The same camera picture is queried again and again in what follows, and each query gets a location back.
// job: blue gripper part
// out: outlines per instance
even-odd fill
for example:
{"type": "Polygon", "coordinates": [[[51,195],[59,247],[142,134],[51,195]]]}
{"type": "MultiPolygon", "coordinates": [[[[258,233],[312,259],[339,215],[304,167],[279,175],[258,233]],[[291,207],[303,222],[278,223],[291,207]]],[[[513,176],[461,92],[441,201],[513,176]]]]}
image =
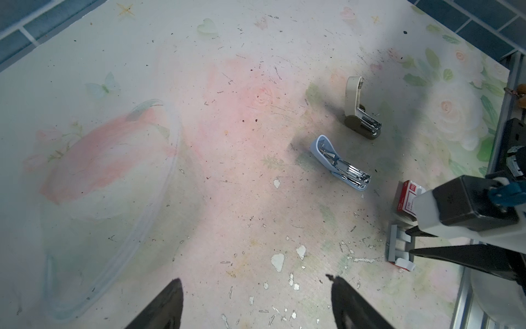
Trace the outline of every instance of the blue gripper part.
{"type": "Polygon", "coordinates": [[[515,207],[526,203],[526,181],[513,182],[488,191],[488,198],[494,205],[515,207]]]}

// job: table surface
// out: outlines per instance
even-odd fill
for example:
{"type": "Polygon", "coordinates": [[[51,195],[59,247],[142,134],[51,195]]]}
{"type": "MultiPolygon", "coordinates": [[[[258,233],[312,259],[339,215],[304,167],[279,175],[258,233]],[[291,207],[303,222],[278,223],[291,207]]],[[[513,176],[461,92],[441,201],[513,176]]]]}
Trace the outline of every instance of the table surface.
{"type": "Polygon", "coordinates": [[[386,262],[393,199],[485,173],[507,76],[404,0],[109,0],[0,73],[1,326],[124,327],[179,277],[182,328],[335,328],[329,273],[447,328],[460,269],[386,262]],[[342,124],[356,75],[374,141],[342,124]]]}

